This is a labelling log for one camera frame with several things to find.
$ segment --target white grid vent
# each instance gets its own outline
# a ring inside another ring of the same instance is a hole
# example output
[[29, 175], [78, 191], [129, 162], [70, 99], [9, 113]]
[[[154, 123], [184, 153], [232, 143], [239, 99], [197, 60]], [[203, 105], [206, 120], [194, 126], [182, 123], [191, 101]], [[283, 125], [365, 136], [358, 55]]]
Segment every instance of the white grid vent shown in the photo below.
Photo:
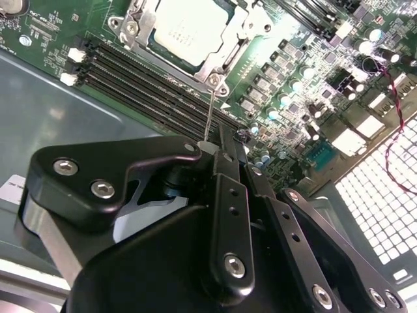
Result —
[[[337, 185], [349, 211], [382, 264], [412, 251], [417, 255], [417, 197], [403, 192], [385, 172], [388, 140]], [[407, 188], [417, 188], [417, 119], [390, 154], [390, 171]]]

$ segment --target silver screw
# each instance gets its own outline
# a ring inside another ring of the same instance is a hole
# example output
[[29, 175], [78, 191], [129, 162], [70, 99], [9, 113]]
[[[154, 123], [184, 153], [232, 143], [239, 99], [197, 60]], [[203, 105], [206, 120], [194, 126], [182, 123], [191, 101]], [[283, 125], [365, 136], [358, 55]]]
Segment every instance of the silver screw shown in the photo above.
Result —
[[396, 308], [401, 308], [401, 303], [398, 301], [398, 299], [395, 295], [393, 295], [389, 291], [386, 291], [385, 294], [386, 294], [388, 300], [390, 300]]
[[219, 75], [217, 74], [210, 75], [209, 82], [211, 85], [217, 86], [220, 83]]
[[245, 275], [245, 265], [236, 256], [226, 256], [224, 266], [226, 271], [235, 278], [242, 278]]
[[78, 165], [70, 160], [58, 160], [53, 163], [53, 170], [59, 175], [73, 176], [78, 172]]
[[291, 199], [293, 199], [294, 201], [298, 201], [298, 196], [294, 193], [294, 192], [289, 192], [288, 195], [290, 196]]
[[137, 29], [137, 23], [136, 22], [128, 22], [126, 25], [126, 30], [131, 35], [136, 35], [138, 29]]
[[223, 157], [228, 160], [229, 162], [233, 162], [233, 159], [231, 158], [230, 155], [228, 155], [226, 152], [223, 154]]
[[186, 143], [184, 145], [184, 147], [185, 147], [185, 149], [187, 149], [187, 150], [189, 150], [191, 152], [194, 152], [195, 151], [195, 148], [192, 145], [189, 145], [188, 143]]
[[91, 192], [101, 199], [110, 199], [115, 195], [115, 189], [107, 181], [96, 181], [93, 183]]
[[369, 289], [369, 292], [372, 296], [373, 302], [375, 302], [380, 308], [386, 307], [386, 303], [379, 293], [377, 293], [374, 289]]
[[32, 39], [31, 39], [31, 37], [29, 37], [27, 35], [21, 35], [19, 37], [19, 42], [22, 46], [25, 46], [25, 47], [32, 46]]
[[258, 175], [258, 176], [262, 176], [262, 171], [259, 168], [253, 167], [252, 171]]
[[326, 290], [324, 290], [319, 285], [313, 286], [313, 294], [314, 298], [321, 304], [323, 308], [326, 310], [331, 310], [333, 307], [332, 298], [330, 298], [329, 294]]

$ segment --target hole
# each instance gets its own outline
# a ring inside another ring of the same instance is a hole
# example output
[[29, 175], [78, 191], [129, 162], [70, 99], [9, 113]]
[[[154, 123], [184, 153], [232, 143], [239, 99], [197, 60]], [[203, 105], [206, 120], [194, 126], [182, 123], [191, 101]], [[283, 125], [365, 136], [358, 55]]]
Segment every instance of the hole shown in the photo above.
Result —
[[291, 234], [291, 237], [294, 239], [294, 241], [296, 241], [297, 243], [299, 243], [301, 240], [299, 238], [299, 236], [297, 236], [295, 233]]
[[229, 211], [230, 213], [232, 213], [232, 215], [235, 215], [235, 216], [239, 215], [239, 211], [237, 211], [235, 207], [230, 207]]
[[231, 189], [231, 190], [229, 190], [230, 191], [230, 193], [232, 194], [232, 195], [234, 195], [235, 197], [237, 197], [238, 195], [239, 195], [239, 193], [235, 190], [235, 189]]
[[319, 296], [320, 296], [320, 298], [321, 298], [324, 302], [327, 302], [327, 301], [328, 301], [328, 297], [327, 297], [327, 295], [326, 295], [325, 293], [320, 292], [320, 293], [319, 293]]
[[118, 20], [111, 20], [110, 21], [111, 26], [113, 26], [114, 28], [116, 28], [117, 26], [119, 26], [119, 21]]

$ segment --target black metal bracket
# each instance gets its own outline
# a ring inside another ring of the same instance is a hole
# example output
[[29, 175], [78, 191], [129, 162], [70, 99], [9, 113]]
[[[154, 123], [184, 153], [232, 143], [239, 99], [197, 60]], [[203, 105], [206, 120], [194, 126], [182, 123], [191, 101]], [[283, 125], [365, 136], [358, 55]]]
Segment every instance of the black metal bracket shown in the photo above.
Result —
[[[16, 233], [73, 285], [67, 313], [407, 311], [300, 194], [276, 199], [235, 132], [221, 126], [210, 141], [205, 150], [173, 136], [33, 156]], [[124, 205], [134, 177], [139, 207], [175, 196], [188, 206], [114, 244], [115, 219], [132, 211]], [[141, 290], [134, 301], [132, 290]]]
[[326, 278], [351, 312], [406, 312], [393, 287], [295, 190], [280, 198], [289, 204]]

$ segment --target capacitor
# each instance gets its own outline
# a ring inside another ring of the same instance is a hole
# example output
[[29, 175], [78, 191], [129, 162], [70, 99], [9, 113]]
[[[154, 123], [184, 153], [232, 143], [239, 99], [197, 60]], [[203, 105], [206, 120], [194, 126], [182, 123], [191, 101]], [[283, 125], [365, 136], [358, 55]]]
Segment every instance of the capacitor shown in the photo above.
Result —
[[307, 80], [310, 80], [314, 77], [315, 71], [311, 67], [302, 67], [300, 69], [300, 74]]
[[353, 80], [350, 84], [353, 90], [355, 90], [357, 93], [361, 93], [365, 89], [365, 85], [361, 82], [358, 82], [357, 80]]
[[369, 55], [373, 50], [373, 45], [372, 42], [361, 39], [354, 43], [354, 48], [358, 50], [361, 54]]
[[380, 57], [391, 63], [396, 63], [399, 61], [399, 54], [396, 52], [384, 48], [378, 48], [377, 51]]
[[252, 123], [250, 123], [249, 126], [250, 126], [250, 132], [252, 134], [257, 134], [259, 132], [259, 125], [258, 125], [258, 123], [252, 122]]
[[278, 101], [280, 102], [281, 106], [288, 106], [291, 104], [291, 98], [286, 93], [279, 94]]
[[314, 116], [315, 119], [318, 119], [321, 116], [320, 110], [318, 110], [314, 104], [310, 104], [308, 106], [308, 111], [310, 112], [311, 116]]
[[317, 141], [320, 138], [319, 133], [311, 125], [306, 125], [306, 130], [312, 140]]
[[365, 37], [371, 42], [378, 42], [383, 34], [384, 33], [379, 28], [370, 27], [365, 31]]
[[280, 152], [278, 153], [278, 158], [279, 158], [280, 160], [285, 160], [285, 159], [287, 158], [287, 152], [286, 152], [286, 151], [280, 151]]
[[261, 158], [254, 158], [253, 163], [257, 168], [261, 168], [263, 166], [263, 162]]
[[268, 115], [268, 118], [272, 120], [278, 119], [280, 116], [279, 111], [273, 106], [266, 109], [266, 114]]
[[347, 86], [346, 89], [342, 91], [342, 94], [343, 94], [343, 96], [348, 98], [348, 100], [350, 100], [350, 101], [352, 101], [356, 98], [356, 93], [349, 86]]
[[399, 62], [408, 67], [417, 67], [417, 60], [409, 55], [402, 55]]
[[378, 73], [381, 71], [382, 64], [371, 57], [366, 57], [362, 61], [362, 68], [367, 73]]
[[269, 151], [268, 150], [262, 150], [261, 151], [261, 161], [263, 163], [267, 163], [270, 159], [271, 159], [271, 157], [269, 156]]
[[302, 90], [302, 83], [299, 80], [291, 80], [289, 82], [289, 87], [295, 92], [298, 93]]

